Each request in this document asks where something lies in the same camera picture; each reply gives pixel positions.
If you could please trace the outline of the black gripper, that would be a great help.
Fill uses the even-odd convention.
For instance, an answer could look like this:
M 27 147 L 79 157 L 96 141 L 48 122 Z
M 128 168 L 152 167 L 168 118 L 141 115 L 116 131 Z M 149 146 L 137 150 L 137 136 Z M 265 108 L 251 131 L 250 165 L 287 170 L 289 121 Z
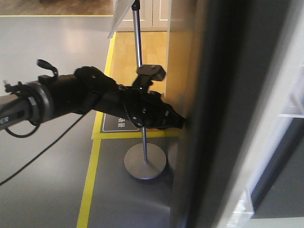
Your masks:
M 147 93 L 131 86 L 118 86 L 120 118 L 128 119 L 136 127 L 182 129 L 185 118 L 161 99 L 158 92 Z

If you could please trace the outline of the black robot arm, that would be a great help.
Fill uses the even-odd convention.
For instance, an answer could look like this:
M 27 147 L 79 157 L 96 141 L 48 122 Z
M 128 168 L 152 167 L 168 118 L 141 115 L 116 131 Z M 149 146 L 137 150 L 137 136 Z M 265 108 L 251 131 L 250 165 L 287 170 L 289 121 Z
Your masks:
M 78 68 L 71 75 L 59 75 L 45 60 L 37 65 L 53 72 L 26 84 L 5 85 L 6 95 L 0 99 L 0 127 L 29 121 L 35 129 L 44 122 L 75 113 L 96 110 L 130 120 L 138 128 L 182 128 L 184 118 L 161 94 L 149 90 L 154 81 L 162 81 L 165 71 L 160 65 L 141 65 L 131 86 L 117 84 L 93 66 Z

